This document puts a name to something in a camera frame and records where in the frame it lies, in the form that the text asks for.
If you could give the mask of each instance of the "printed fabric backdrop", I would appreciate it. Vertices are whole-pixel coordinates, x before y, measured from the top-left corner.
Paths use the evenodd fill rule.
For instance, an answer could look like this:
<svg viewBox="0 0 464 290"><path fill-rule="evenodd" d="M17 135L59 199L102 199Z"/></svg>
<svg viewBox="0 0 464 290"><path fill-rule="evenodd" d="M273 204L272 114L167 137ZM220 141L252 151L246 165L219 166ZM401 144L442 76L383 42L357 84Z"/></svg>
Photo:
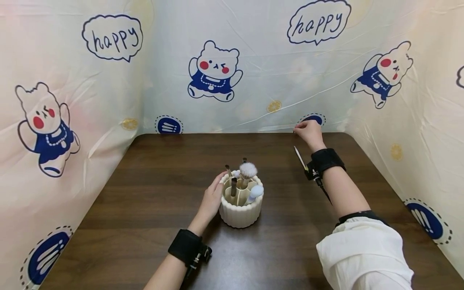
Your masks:
<svg viewBox="0 0 464 290"><path fill-rule="evenodd" d="M2 1L0 289L42 284L136 136L308 119L353 136L464 275L463 7Z"/></svg>

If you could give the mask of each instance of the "white shirt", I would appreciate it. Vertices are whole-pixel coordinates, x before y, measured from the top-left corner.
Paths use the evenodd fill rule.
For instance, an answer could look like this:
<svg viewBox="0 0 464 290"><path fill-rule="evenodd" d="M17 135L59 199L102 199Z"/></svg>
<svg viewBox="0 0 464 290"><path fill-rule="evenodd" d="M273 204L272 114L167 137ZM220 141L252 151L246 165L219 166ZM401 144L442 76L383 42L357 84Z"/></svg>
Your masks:
<svg viewBox="0 0 464 290"><path fill-rule="evenodd" d="M403 256L403 239L378 220L357 217L316 245L334 290L410 290L414 272Z"/></svg>

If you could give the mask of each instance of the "brown table surface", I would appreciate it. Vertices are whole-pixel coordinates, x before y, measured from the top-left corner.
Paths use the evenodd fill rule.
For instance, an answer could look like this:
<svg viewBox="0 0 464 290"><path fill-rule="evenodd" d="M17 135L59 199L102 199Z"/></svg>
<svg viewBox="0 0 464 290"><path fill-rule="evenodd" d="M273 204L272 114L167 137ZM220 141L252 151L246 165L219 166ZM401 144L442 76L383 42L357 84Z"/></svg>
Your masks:
<svg viewBox="0 0 464 290"><path fill-rule="evenodd" d="M464 281L422 230L361 148L343 133L324 134L372 209L404 239L415 289L464 289ZM204 190L242 157L256 164L265 187L261 216L249 228L219 216L204 238L213 257L192 290L331 289L315 245L334 229L331 205L306 180L293 134L142 135L98 196L41 290L142 290Z"/></svg>

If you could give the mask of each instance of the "blue circle emblem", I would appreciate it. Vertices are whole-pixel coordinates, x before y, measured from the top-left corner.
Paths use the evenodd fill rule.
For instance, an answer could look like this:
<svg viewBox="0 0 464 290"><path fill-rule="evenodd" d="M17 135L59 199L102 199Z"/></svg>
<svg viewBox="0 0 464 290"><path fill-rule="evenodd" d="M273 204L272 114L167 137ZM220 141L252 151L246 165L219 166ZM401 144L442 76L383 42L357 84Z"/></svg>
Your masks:
<svg viewBox="0 0 464 290"><path fill-rule="evenodd" d="M443 236L441 222L428 208L414 202L406 206L432 239L437 240Z"/></svg>
<svg viewBox="0 0 464 290"><path fill-rule="evenodd" d="M308 121L308 120L316 120L316 122L318 122L319 125L322 126L322 118L321 118L320 116L318 116L318 115L311 115L311 116L309 116L309 117L303 119L302 122Z"/></svg>
<svg viewBox="0 0 464 290"><path fill-rule="evenodd" d="M35 249L27 267L27 274L32 283L42 284L68 242L68 234L59 232L46 239Z"/></svg>
<svg viewBox="0 0 464 290"><path fill-rule="evenodd" d="M162 117L158 120L157 129L160 134L180 134L182 125L174 118Z"/></svg>

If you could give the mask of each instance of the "forearm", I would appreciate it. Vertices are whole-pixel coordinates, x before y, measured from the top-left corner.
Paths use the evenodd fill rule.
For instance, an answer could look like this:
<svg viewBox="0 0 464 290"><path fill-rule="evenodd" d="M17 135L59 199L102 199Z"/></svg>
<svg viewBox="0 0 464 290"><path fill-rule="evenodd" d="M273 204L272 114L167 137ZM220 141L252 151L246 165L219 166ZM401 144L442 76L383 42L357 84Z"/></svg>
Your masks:
<svg viewBox="0 0 464 290"><path fill-rule="evenodd" d="M201 236L208 222L205 218L197 215L188 227L188 230L197 236ZM187 267L185 263L168 254L144 290L178 290L182 285L186 272Z"/></svg>
<svg viewBox="0 0 464 290"><path fill-rule="evenodd" d="M309 148L312 152L316 152L326 148L326 146L321 143L309 146ZM331 167L325 170L322 174L322 182L338 218L351 213L370 210L369 204L361 191L343 168Z"/></svg>

